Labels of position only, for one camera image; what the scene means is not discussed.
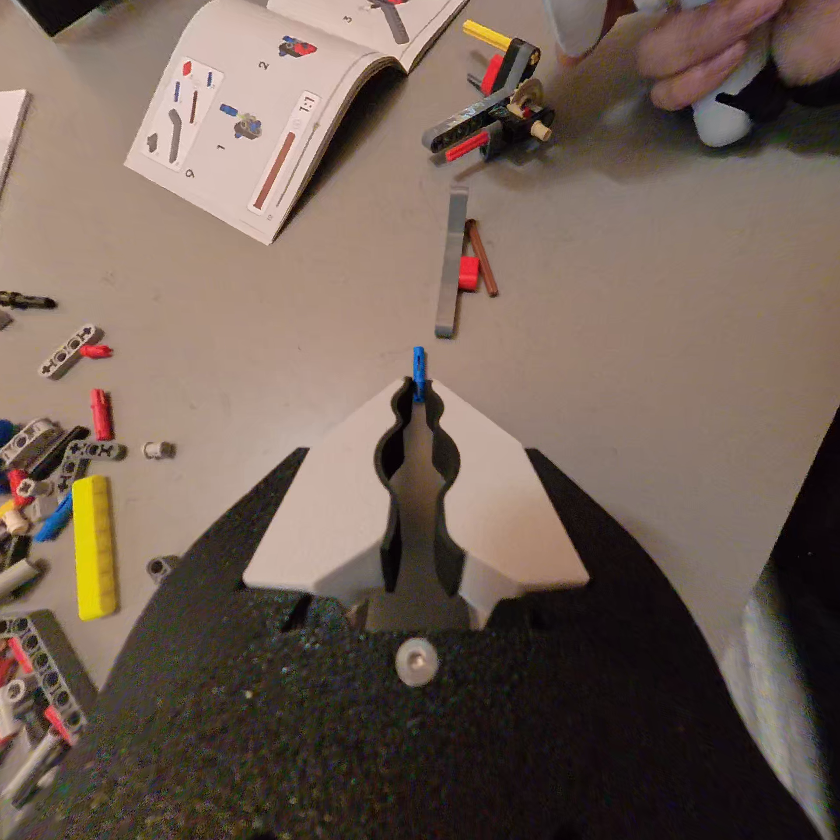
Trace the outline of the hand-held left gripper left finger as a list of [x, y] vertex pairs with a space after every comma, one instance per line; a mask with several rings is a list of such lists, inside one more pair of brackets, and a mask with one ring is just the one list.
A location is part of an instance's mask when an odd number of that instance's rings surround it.
[[310, 447], [243, 573], [247, 587], [349, 609], [395, 591], [403, 535], [393, 479], [414, 393], [410, 378], [389, 384]]

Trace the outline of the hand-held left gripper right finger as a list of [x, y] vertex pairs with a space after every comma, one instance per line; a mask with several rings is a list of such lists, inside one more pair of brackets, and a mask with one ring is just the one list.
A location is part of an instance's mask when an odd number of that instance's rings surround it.
[[483, 629], [500, 602], [586, 586], [590, 575], [525, 447], [441, 383], [427, 383], [434, 562]]

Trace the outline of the person's right forearm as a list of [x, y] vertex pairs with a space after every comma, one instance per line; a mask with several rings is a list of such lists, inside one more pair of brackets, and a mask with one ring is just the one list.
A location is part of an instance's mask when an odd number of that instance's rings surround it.
[[824, 78], [803, 84], [785, 85], [789, 99], [795, 104], [810, 109], [825, 109], [839, 106], [839, 69]]

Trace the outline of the partly built lego assembly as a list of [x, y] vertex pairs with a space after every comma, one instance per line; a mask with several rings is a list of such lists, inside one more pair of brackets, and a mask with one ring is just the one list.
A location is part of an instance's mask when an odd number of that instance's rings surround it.
[[497, 53], [482, 78], [469, 77], [481, 98], [427, 129], [421, 139], [425, 150], [443, 155], [446, 162], [472, 151], [489, 161], [515, 145], [531, 140], [548, 142], [555, 112], [546, 104], [543, 85], [534, 76], [541, 48], [472, 19], [463, 23], [462, 30]]

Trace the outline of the grey bent lego liftarm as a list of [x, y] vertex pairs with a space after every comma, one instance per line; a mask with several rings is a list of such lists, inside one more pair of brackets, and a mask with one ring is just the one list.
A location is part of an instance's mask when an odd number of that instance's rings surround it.
[[469, 188], [467, 186], [451, 187], [434, 327], [435, 337], [442, 340], [450, 340], [455, 335], [460, 260], [464, 248], [468, 200]]

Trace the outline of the brown lego axle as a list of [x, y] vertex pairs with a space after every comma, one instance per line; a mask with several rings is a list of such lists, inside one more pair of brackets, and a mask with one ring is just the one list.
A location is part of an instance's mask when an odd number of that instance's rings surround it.
[[469, 217], [465, 222], [465, 236], [469, 241], [471, 247], [471, 255], [480, 259], [480, 274], [479, 278], [483, 280], [486, 293], [490, 298], [497, 298], [499, 296], [499, 288], [495, 278], [493, 269], [490, 264], [490, 259], [487, 249], [480, 235], [477, 221]]

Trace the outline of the pile of loose lego pieces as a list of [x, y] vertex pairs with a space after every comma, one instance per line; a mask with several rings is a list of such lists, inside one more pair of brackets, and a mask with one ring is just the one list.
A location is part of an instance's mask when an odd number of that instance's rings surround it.
[[[174, 499], [166, 480], [186, 473], [187, 448], [161, 425], [168, 411], [151, 397], [140, 362], [119, 358], [116, 373], [75, 370], [94, 360], [79, 355], [109, 343], [101, 309], [68, 298], [52, 309], [2, 307], [2, 478], [19, 469], [49, 493], [45, 501], [12, 506], [13, 525], [2, 514], [2, 838], [11, 837], [41, 803], [54, 776], [30, 756], [70, 750], [62, 735], [78, 740], [88, 725], [98, 690], [110, 677], [131, 625], [154, 587], [141, 569], [146, 550], [177, 531], [152, 526]], [[112, 482], [114, 611], [82, 621], [77, 615], [74, 528], [53, 530], [34, 541], [65, 497], [73, 479], [102, 474]]]

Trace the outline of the open lego instruction booklet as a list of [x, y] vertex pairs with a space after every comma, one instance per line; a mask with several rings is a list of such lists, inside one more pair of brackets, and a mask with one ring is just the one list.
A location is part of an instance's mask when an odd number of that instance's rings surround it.
[[410, 73], [465, 5], [206, 3], [125, 165], [269, 245], [362, 87], [388, 67]]

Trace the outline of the lego set cardboard box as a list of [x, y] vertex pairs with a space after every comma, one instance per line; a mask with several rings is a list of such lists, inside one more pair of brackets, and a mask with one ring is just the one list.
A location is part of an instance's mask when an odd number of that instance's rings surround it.
[[45, 35], [54, 38], [93, 14], [123, 1], [12, 1]]

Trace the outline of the person's right hand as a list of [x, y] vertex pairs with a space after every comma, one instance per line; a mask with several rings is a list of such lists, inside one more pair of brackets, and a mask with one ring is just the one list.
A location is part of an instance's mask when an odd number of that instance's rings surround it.
[[770, 24], [780, 83], [803, 85], [839, 69], [838, 1], [717, 1], [665, 12], [640, 41], [637, 63], [656, 107], [677, 111], [716, 90], [741, 62], [749, 37]]

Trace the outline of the white fuzzy cloth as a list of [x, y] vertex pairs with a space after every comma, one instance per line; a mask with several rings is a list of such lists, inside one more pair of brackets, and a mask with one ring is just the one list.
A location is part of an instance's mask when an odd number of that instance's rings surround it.
[[838, 838], [824, 726], [805, 675], [775, 563], [751, 589], [721, 658], [728, 691], [774, 777], [819, 838]]

